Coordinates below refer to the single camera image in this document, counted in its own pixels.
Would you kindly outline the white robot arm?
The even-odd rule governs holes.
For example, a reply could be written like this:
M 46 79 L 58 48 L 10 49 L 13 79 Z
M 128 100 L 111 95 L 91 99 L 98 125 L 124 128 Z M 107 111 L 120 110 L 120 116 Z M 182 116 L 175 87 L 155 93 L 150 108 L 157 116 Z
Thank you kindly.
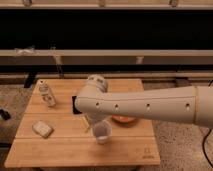
M 195 124 L 213 128 L 213 87 L 187 86 L 139 92 L 107 91 L 100 75 L 90 75 L 74 100 L 92 123 L 108 115 Z

